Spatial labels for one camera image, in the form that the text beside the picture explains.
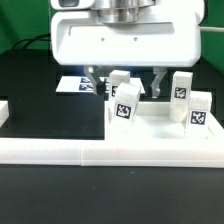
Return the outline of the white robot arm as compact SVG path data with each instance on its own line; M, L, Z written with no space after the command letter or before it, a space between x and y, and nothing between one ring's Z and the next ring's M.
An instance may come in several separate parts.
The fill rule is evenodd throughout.
M152 96L169 67L191 67L201 56L206 0L49 0L51 47L61 65L82 65L94 91L98 67L151 67Z

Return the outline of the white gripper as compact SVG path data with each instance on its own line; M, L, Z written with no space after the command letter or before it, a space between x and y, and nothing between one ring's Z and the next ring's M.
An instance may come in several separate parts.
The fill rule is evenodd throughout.
M197 16L190 10L145 8L139 20L103 24L91 11L58 12L51 21L54 58L63 65L149 66L153 68L152 97L160 95L166 67L190 67L201 55ZM105 93L97 66L84 74L96 95Z

